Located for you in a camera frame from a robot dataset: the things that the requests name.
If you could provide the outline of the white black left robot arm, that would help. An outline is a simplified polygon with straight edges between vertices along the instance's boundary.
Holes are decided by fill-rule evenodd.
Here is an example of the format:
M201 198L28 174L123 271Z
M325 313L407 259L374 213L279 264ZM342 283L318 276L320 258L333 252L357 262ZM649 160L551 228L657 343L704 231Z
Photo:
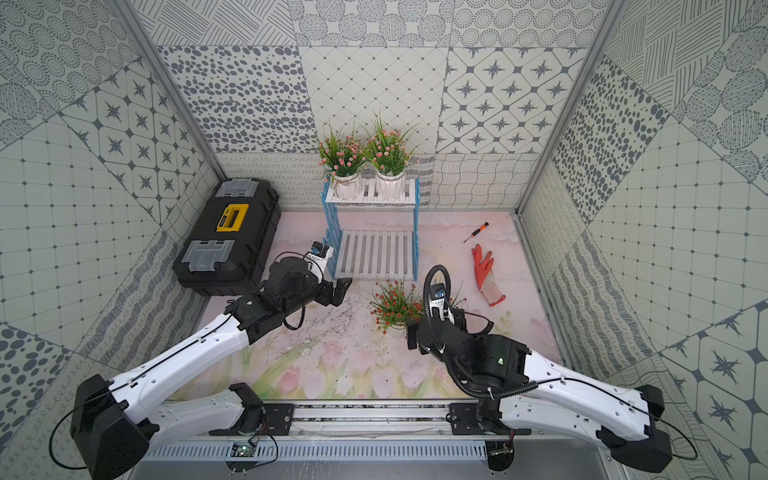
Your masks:
M214 320L148 362L111 379L96 374L76 390L65 415L70 436L94 479L116 479L150 451L203 434L253 434L267 429L263 400L246 383L208 397L172 402L169 397L220 360L269 334L292 326L287 319L307 305L338 307L351 279L334 280L333 247L314 242L305 254L283 252L266 280Z

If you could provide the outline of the red baby's breath potted plant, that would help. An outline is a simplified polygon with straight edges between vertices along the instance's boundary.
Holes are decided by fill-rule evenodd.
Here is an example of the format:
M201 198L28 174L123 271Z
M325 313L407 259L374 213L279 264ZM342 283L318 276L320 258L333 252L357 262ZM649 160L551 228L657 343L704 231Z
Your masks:
M369 305L375 326L382 334L403 330L410 322L418 322L424 314L416 285L403 281L378 281Z

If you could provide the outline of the black yellow plastic toolbox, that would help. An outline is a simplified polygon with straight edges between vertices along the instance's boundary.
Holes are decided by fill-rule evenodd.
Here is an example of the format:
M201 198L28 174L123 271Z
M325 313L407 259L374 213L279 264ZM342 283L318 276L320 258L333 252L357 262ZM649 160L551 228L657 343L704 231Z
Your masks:
M281 217L269 181L241 178L218 185L173 265L180 285L201 296L254 290Z

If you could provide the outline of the orange black screwdriver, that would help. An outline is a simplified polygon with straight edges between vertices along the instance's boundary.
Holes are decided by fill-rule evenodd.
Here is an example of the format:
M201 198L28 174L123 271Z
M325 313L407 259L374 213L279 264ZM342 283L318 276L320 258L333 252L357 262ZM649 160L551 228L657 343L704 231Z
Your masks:
M481 226L476 228L462 243L467 243L470 239L473 239L479 235L483 230L489 226L489 222L484 222Z

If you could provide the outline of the blue white wooden plant rack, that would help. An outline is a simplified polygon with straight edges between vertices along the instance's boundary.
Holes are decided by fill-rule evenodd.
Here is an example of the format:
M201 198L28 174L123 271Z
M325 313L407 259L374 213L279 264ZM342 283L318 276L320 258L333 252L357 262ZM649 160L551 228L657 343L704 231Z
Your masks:
M327 223L324 243L333 250L328 261L331 275L370 280L417 280L419 265L420 181L406 181L406 191L398 199L385 201L376 180L363 181L363 191L352 200L339 198L329 185L324 187L322 206ZM397 230L380 224L364 229L343 230L339 220L341 206L407 207L413 213L413 227Z

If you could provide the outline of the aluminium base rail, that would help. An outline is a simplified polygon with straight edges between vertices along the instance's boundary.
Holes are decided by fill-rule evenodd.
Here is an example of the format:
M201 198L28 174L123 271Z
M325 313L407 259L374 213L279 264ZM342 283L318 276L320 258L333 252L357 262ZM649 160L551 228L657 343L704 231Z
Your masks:
M503 470L528 447L551 458L556 447L566 446L613 461L591 419L543 400L511 405L517 426L495 434L475 425L473 402L273 403L264 434L200 435L159 447L144 459L216 462L235 471L269 461L478 460Z

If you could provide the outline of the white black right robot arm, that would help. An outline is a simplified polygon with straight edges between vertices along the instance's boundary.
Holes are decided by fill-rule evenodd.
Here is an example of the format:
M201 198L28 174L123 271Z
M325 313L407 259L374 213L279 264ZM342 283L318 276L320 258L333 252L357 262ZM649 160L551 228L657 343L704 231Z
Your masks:
M448 407L456 435L496 435L497 454L509 465L516 435L536 431L570 436L594 445L619 464L661 473L674 459L698 459L674 451L676 426L663 418L661 390L652 385L621 388L545 358L527 345L495 334L490 326L467 328L467 311L452 306L451 281L442 265L423 284L424 316L407 327L411 350L429 354L446 368L467 401Z

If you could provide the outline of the red rubber work glove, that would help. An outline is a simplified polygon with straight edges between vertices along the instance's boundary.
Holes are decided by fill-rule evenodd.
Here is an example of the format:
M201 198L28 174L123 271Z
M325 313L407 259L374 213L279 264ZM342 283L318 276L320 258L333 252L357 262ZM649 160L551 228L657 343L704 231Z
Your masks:
M476 244L471 249L471 252L474 262L475 281L478 290L489 306L493 307L500 304L506 299L506 295L500 291L492 275L492 268L494 265L492 252L490 250L484 251L479 244Z

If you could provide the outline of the pink baby's breath potted plant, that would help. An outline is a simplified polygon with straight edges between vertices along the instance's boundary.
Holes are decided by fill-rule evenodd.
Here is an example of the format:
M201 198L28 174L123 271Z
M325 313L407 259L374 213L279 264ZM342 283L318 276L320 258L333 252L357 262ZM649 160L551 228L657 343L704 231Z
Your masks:
M363 191L361 171L366 164L362 141L328 127L318 144L319 165L324 169L329 188L341 200L353 200Z

